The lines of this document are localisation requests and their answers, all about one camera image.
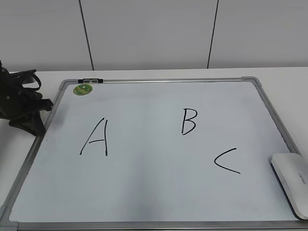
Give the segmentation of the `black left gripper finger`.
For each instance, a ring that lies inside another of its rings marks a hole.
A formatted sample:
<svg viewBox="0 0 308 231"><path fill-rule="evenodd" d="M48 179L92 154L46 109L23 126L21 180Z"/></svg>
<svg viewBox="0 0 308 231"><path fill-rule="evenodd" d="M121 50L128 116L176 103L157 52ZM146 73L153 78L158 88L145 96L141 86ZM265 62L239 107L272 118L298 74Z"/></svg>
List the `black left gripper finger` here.
<svg viewBox="0 0 308 231"><path fill-rule="evenodd" d="M36 101L36 108L39 111L51 111L53 108L53 102L50 99L40 99Z"/></svg>
<svg viewBox="0 0 308 231"><path fill-rule="evenodd" d="M33 136L43 136L46 132L40 112L33 112L24 117L10 120L9 126L24 130Z"/></svg>

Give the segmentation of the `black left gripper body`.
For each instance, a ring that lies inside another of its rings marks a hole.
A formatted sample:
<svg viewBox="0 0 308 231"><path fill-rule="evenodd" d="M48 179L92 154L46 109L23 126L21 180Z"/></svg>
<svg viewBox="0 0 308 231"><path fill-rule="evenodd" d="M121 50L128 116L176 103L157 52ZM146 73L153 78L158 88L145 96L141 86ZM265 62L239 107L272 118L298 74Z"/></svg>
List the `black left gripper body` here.
<svg viewBox="0 0 308 231"><path fill-rule="evenodd" d="M36 69L10 73L1 66L0 117L9 120L20 116L31 102L42 99L40 88Z"/></svg>

